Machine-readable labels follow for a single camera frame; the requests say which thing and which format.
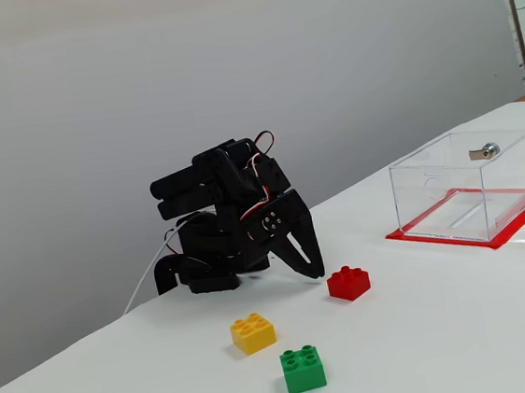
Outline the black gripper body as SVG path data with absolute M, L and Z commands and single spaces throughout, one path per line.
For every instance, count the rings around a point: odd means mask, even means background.
M 252 157 L 245 172 L 252 174 L 253 184 L 262 192 L 262 198 L 244 212 L 248 236 L 278 233 L 308 211 L 275 159 Z

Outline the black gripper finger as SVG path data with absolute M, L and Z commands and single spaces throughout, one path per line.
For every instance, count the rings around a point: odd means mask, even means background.
M 301 213 L 297 221 L 293 224 L 292 235 L 300 245 L 305 267 L 303 273 L 310 278 L 321 278 L 325 275 L 324 262 L 317 235 L 314 232 L 314 225 L 309 210 Z
M 248 217 L 247 229 L 257 247 L 275 254 L 296 273 L 319 278 L 314 225 L 306 205 L 261 209 Z

